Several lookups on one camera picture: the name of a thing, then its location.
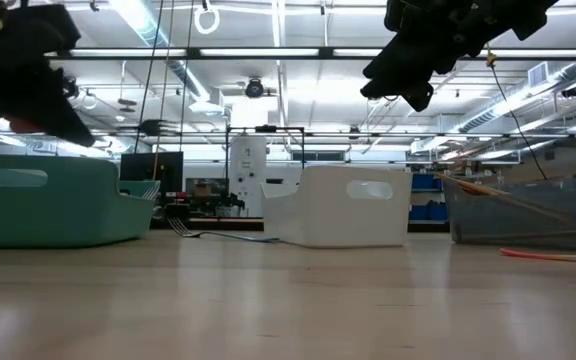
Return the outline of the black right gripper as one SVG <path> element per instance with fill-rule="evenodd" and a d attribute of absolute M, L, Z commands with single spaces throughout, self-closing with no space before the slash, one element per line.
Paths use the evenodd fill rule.
<path fill-rule="evenodd" d="M 447 73 L 465 55 L 512 27 L 513 3 L 506 0 L 393 0 L 385 27 L 394 38 L 364 68 L 360 92 L 369 98 L 402 96 L 416 112 L 434 94 L 433 72 Z"/>

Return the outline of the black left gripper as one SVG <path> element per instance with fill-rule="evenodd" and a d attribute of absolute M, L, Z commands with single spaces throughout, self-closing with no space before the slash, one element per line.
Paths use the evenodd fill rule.
<path fill-rule="evenodd" d="M 79 31 L 62 4 L 0 1 L 0 118 L 17 134 L 44 133 L 84 147 L 95 138 L 63 93 L 49 53 L 75 48 Z"/>

